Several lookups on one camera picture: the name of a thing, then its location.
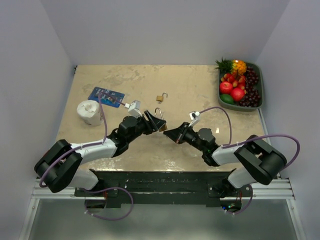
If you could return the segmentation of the small brass padlock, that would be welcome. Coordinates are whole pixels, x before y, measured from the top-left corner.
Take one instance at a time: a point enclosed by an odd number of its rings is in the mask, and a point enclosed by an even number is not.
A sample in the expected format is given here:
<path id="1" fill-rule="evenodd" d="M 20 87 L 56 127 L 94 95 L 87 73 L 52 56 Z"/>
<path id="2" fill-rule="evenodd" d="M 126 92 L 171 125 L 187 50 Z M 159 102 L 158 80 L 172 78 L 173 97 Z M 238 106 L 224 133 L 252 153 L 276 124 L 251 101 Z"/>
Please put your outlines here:
<path id="1" fill-rule="evenodd" d="M 156 96 L 156 101 L 161 104 L 165 98 L 168 97 L 168 94 L 166 92 L 163 92 L 162 95 L 157 95 Z"/>

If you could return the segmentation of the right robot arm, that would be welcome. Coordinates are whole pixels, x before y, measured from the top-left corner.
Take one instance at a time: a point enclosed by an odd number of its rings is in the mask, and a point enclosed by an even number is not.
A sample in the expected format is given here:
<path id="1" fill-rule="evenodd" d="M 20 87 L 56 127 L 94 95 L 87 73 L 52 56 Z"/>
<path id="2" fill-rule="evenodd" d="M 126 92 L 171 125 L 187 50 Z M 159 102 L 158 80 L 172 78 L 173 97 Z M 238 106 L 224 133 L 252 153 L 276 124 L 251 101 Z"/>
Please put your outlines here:
<path id="1" fill-rule="evenodd" d="M 212 187 L 222 198 L 233 197 L 243 186 L 252 183 L 268 185 L 287 163 L 282 153 L 264 140 L 257 139 L 257 135 L 251 135 L 249 142 L 243 145 L 224 148 L 216 143 L 210 128 L 201 128 L 196 132 L 187 122 L 178 128 L 165 130 L 163 134 L 176 144 L 187 143 L 202 152 L 201 157 L 208 166 L 242 164 Z"/>

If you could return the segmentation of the large brass padlock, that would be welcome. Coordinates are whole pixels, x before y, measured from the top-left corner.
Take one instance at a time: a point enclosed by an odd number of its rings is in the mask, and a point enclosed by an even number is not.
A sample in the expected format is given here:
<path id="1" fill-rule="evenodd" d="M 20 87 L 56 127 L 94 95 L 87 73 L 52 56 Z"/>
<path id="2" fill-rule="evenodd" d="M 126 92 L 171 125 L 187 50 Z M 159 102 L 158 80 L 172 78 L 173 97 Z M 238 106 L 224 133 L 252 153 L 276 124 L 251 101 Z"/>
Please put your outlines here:
<path id="1" fill-rule="evenodd" d="M 167 127 L 167 123 L 166 121 L 164 120 L 164 116 L 163 116 L 163 113 L 162 113 L 162 110 L 159 108 L 159 107 L 156 107 L 155 110 L 154 110 L 154 116 L 157 118 L 157 119 L 161 119 L 160 123 L 161 125 L 159 125 L 159 128 L 158 128 L 158 131 L 159 132 L 164 132 L 168 129 Z"/>

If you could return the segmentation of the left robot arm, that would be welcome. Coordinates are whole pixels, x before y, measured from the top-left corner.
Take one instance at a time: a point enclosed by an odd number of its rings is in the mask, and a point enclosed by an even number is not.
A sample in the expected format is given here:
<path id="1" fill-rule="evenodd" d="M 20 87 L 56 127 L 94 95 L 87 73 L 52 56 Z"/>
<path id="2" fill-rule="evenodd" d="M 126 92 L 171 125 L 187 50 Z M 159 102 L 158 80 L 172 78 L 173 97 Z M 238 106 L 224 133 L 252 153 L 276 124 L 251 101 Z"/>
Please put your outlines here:
<path id="1" fill-rule="evenodd" d="M 40 178 L 39 186 L 58 193 L 67 187 L 85 189 L 92 196 L 99 196 L 104 184 L 92 171 L 82 171 L 84 163 L 123 154 L 129 144 L 141 135 L 157 132 L 166 124 L 149 111 L 142 116 L 126 116 L 110 135 L 87 143 L 69 143 L 58 140 L 35 164 L 34 171 Z"/>

